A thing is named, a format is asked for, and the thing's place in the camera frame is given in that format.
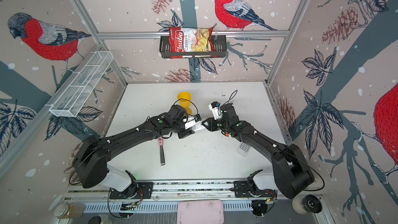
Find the white air conditioner remote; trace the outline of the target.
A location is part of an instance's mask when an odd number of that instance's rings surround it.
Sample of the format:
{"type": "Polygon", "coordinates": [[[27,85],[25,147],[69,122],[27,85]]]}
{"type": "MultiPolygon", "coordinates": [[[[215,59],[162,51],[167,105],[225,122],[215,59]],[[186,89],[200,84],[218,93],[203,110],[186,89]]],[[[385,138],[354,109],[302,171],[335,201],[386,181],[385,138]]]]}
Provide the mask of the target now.
{"type": "Polygon", "coordinates": [[[196,123],[195,125],[193,125],[190,128],[190,130],[192,130],[193,132],[198,132],[198,131],[201,131],[201,130],[204,130],[204,129],[205,129],[205,127],[202,125],[201,122],[196,123]]]}

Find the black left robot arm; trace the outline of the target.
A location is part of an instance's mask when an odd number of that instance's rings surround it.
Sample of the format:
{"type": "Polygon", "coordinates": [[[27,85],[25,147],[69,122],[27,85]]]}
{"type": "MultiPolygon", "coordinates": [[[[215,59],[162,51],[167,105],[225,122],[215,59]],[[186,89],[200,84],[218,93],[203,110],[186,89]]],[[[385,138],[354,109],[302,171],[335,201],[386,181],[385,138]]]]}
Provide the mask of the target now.
{"type": "Polygon", "coordinates": [[[139,191],[136,178],[127,170],[111,167],[108,162],[141,143],[168,134],[176,133],[183,139],[194,133],[192,127],[200,121],[199,114],[191,116],[183,107],[172,105],[167,113],[149,117],[144,123],[122,133],[101,139],[87,138],[73,160],[79,183],[84,189],[101,185],[125,198],[134,197],[139,191]]]}

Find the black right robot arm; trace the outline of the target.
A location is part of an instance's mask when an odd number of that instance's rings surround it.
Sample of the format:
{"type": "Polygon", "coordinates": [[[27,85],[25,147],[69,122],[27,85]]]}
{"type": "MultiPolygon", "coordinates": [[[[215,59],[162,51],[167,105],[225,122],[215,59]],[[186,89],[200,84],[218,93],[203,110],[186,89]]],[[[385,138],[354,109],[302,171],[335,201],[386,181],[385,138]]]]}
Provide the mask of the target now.
{"type": "Polygon", "coordinates": [[[202,125],[210,132],[220,130],[223,135],[251,146],[267,158],[272,164],[275,185],[286,198],[293,199],[314,183],[312,169],[298,146],[277,142],[240,120],[231,103],[212,102],[209,109],[213,116],[202,125]]]}

